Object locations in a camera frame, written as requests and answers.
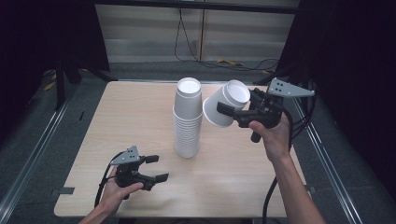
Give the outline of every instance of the gray metal bracket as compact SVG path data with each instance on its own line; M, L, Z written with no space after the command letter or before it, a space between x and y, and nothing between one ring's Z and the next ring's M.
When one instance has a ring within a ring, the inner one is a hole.
M268 93L275 96L281 96L285 98L291 97L308 97L315 95L314 91L308 91L298 86L294 86L288 82L273 78Z
M124 163L139 161L139 152L137 151L136 146L132 146L122 152L116 159L114 159L110 164L111 165L120 165Z

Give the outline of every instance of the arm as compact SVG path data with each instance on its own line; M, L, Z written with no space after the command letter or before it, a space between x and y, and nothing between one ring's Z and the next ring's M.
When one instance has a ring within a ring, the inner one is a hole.
M116 174L117 167L114 167L110 176ZM142 183L132 184L131 186L120 188L113 178L108 179L102 200L79 224L102 223L107 218L114 216L120 207L123 198L139 189L143 188Z
M280 123L273 129L266 129L258 121L251 121L249 128L262 136L267 157L274 165L289 222L325 223L306 192L289 154L290 126L287 117L283 114Z

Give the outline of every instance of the forearm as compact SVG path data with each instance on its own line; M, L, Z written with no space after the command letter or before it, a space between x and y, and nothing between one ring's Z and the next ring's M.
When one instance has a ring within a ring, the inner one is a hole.
M110 214L105 211L101 204L98 204L86 217L84 217L79 224L97 224L105 221Z
M280 161L273 162L273 165L289 222L291 224L325 223L306 192L292 158L288 156Z

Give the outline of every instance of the stack of paper cups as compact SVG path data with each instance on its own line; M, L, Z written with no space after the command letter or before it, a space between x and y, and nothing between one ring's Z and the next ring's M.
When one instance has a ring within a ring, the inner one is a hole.
M185 77L177 83L173 112L175 151L183 158L191 158L200 147L203 115L201 83L197 79Z

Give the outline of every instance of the wall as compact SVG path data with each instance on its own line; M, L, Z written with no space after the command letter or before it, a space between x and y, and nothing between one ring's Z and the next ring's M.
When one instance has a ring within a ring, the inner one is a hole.
M296 0L213 1L297 7ZM176 8L96 6L111 63L176 61ZM182 9L182 19L198 59L257 61L279 58L293 15ZM177 56L193 59L180 26Z

